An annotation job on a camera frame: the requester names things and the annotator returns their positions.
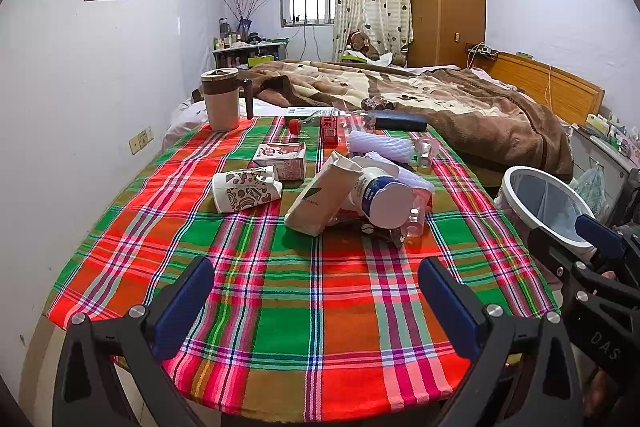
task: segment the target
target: brown blanket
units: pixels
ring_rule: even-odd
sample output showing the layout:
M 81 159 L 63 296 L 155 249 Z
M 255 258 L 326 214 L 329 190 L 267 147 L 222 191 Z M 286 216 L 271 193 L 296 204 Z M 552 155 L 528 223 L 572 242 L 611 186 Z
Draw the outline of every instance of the brown blanket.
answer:
M 363 98 L 380 95 L 399 110 L 427 116 L 466 162 L 496 171 L 525 165 L 571 179 L 571 153 L 558 118 L 544 105 L 468 70 L 415 76 L 378 66 L 287 60 L 243 74 L 257 98 L 280 107 L 336 100 L 360 107 Z

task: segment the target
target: plaid tablecloth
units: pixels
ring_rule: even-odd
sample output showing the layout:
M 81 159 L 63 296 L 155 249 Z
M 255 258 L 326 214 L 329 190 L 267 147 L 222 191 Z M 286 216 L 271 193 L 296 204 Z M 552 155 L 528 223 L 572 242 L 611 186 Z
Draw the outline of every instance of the plaid tablecloth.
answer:
M 418 290 L 426 256 L 439 256 L 484 303 L 518 315 L 552 308 L 512 226 L 444 142 L 433 170 L 421 171 L 436 187 L 428 227 L 400 251 L 344 230 L 312 238 L 287 229 L 300 187 L 282 201 L 217 213 L 212 175 L 245 168 L 258 144 L 287 139 L 285 129 L 283 118 L 260 118 L 227 134 L 208 124 L 189 133 L 102 216 L 58 277 L 47 317 L 60 327 L 79 311 L 119 317 L 207 255 L 214 289 L 165 369 L 194 401 L 292 422 L 399 410 L 457 386 L 468 362 Z M 307 182 L 330 152 L 308 143 Z

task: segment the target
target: blue label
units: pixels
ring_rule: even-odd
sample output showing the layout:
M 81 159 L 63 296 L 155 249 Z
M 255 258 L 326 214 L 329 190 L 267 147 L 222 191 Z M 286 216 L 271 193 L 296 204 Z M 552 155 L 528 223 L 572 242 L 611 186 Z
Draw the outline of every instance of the blue label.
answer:
M 392 178 L 391 176 L 380 176 L 375 178 L 369 182 L 367 188 L 364 189 L 362 194 L 362 211 L 366 214 L 367 217 L 370 216 L 371 211 L 371 201 L 376 197 L 376 194 L 382 188 L 385 188 L 389 183 L 398 183 L 398 180 Z

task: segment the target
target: silver bolt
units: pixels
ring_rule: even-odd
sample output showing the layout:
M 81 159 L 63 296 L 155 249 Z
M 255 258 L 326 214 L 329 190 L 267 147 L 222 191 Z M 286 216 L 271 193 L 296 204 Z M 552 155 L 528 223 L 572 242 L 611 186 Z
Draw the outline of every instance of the silver bolt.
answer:
M 138 317 L 142 317 L 146 312 L 146 308 L 142 304 L 137 304 L 129 310 L 129 317 L 133 317 L 134 319 Z
M 76 326 L 78 324 L 82 324 L 84 322 L 84 318 L 86 317 L 85 314 L 83 313 L 77 313 L 75 314 L 73 317 L 71 317 L 71 323 L 75 324 Z
M 546 314 L 546 320 L 552 324 L 558 324 L 558 322 L 560 322 L 560 314 L 557 312 L 548 312 L 548 314 Z
M 502 306 L 498 304 L 489 304 L 486 307 L 486 312 L 492 317 L 502 317 L 504 310 L 502 309 Z

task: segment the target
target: wardrobe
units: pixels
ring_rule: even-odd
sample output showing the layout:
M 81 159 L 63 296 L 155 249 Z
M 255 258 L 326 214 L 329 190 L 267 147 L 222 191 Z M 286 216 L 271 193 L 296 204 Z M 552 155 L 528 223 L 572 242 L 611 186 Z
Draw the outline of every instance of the wardrobe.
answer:
M 466 67 L 469 43 L 484 41 L 486 0 L 411 0 L 414 41 L 408 66 Z

